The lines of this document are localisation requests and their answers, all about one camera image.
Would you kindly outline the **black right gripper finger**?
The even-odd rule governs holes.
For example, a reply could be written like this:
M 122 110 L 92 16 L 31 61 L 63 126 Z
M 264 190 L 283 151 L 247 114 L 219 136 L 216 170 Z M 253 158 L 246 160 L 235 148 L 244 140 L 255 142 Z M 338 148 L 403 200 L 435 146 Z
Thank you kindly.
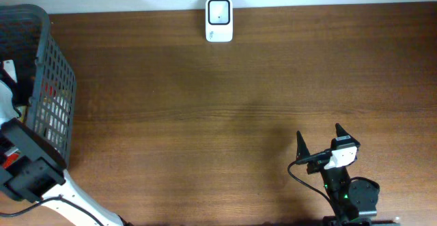
M 305 140 L 303 139 L 303 136 L 300 131 L 296 132 L 296 138 L 297 138 L 296 160 L 302 160 L 310 157 L 310 152 L 307 148 L 307 144 L 305 143 Z
M 353 136 L 351 136 L 346 130 L 340 125 L 340 123 L 335 124 L 335 130 L 337 137 L 335 138 L 337 141 L 344 140 L 353 140 Z

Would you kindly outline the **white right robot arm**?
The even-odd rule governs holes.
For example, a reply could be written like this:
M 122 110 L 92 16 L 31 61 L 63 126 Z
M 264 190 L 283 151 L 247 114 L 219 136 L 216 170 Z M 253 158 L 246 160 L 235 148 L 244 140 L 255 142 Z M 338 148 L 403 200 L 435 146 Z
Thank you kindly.
M 287 167 L 287 172 L 297 182 L 315 191 L 327 200 L 334 215 L 325 216 L 322 225 L 396 225 L 395 221 L 375 221 L 380 185 L 368 178 L 350 177 L 347 167 L 357 160 L 361 144 L 340 124 L 335 124 L 336 137 L 330 147 L 311 154 L 301 132 L 296 133 L 296 160 Z M 297 178 L 291 168 L 306 165 L 307 173 L 322 176 L 322 192 Z

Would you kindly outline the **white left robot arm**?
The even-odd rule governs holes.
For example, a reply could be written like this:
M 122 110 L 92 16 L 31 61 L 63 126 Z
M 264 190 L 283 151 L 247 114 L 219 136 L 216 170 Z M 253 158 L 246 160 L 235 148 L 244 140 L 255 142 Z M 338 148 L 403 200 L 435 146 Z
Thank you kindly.
M 19 152 L 17 160 L 1 167 L 4 193 L 32 205 L 15 213 L 2 213 L 11 218 L 39 206 L 56 211 L 74 225 L 129 225 L 121 216 L 92 199 L 71 178 L 59 152 L 19 120 L 14 105 L 18 81 L 12 60 L 1 62 L 1 135 L 12 146 L 1 154 L 9 158 L 11 150 Z

